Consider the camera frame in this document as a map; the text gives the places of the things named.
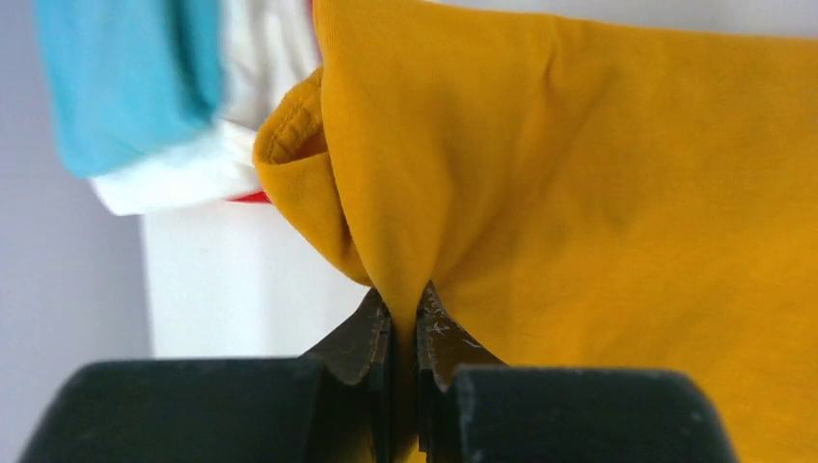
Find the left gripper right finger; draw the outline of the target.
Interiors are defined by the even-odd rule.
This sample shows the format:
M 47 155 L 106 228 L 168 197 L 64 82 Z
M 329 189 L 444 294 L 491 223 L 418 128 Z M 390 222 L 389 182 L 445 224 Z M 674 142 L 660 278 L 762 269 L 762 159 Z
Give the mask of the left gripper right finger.
M 707 396 L 686 375 L 512 367 L 445 310 L 417 309 L 419 446 L 429 462 L 733 462 Z

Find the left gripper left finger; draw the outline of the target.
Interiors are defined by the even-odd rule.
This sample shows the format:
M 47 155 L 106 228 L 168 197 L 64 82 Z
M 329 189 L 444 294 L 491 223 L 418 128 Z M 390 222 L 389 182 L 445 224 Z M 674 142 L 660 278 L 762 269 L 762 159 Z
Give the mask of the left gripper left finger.
M 379 293 L 288 358 L 100 362 L 47 406 L 24 462 L 388 462 L 392 321 Z

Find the yellow t-shirt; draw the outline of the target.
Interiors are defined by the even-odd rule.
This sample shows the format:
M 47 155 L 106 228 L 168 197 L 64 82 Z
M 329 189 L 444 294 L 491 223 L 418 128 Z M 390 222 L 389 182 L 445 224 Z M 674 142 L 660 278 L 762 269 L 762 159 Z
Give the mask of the yellow t-shirt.
M 271 202 L 512 364 L 672 368 L 744 462 L 817 458 L 817 42 L 316 1 L 259 131 Z

